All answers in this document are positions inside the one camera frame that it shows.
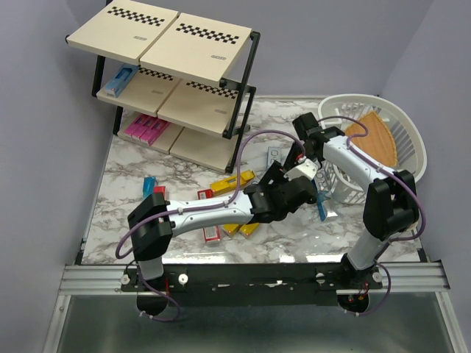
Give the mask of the pink toothpaste box back side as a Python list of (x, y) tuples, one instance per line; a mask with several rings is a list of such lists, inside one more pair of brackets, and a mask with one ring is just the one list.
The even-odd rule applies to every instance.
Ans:
[(170, 125), (170, 122), (157, 119), (153, 125), (142, 135), (141, 140), (148, 146), (151, 146)]

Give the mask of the pink toothpaste box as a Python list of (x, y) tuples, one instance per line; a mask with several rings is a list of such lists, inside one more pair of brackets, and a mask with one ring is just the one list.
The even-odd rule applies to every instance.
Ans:
[(153, 125), (142, 135), (141, 140), (148, 146), (151, 146), (170, 125), (170, 122), (157, 119)]
[(135, 139), (137, 137), (138, 131), (141, 129), (141, 127), (145, 124), (145, 122), (148, 120), (147, 115), (145, 114), (139, 114), (133, 121), (132, 123), (124, 130), (124, 134), (130, 138), (131, 140)]
[(155, 141), (155, 126), (158, 124), (158, 118), (148, 117), (145, 123), (136, 131), (135, 137), (140, 143), (151, 146)]

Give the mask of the light blue toothpaste box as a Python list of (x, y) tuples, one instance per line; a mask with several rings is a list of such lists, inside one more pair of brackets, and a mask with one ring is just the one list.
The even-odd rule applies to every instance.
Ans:
[(105, 95), (117, 98), (138, 71), (138, 66), (123, 64), (114, 77), (105, 85)]

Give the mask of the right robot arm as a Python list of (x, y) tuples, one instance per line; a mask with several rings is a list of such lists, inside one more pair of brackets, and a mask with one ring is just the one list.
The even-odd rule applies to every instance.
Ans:
[(425, 228), (425, 214), (416, 195), (414, 176), (407, 170), (395, 171), (381, 165), (360, 148), (365, 140), (383, 123), (378, 117), (352, 121), (352, 128), (360, 131), (345, 134), (332, 126), (323, 129), (313, 113), (295, 118), (293, 126), (304, 142), (305, 156), (340, 166), (365, 192), (364, 232), (354, 247), (341, 259), (339, 281), (347, 288), (355, 288), (376, 265), (390, 243), (413, 240)]

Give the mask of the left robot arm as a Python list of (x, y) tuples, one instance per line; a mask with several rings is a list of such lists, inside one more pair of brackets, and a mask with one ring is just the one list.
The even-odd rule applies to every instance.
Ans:
[(265, 176), (232, 196), (189, 202), (167, 201), (161, 193), (148, 196), (128, 215), (132, 253), (140, 268), (138, 282), (147, 290), (162, 285), (162, 257), (173, 237), (224, 224), (270, 224), (314, 203), (318, 169), (309, 159), (287, 172), (274, 165), (277, 176), (271, 180)]

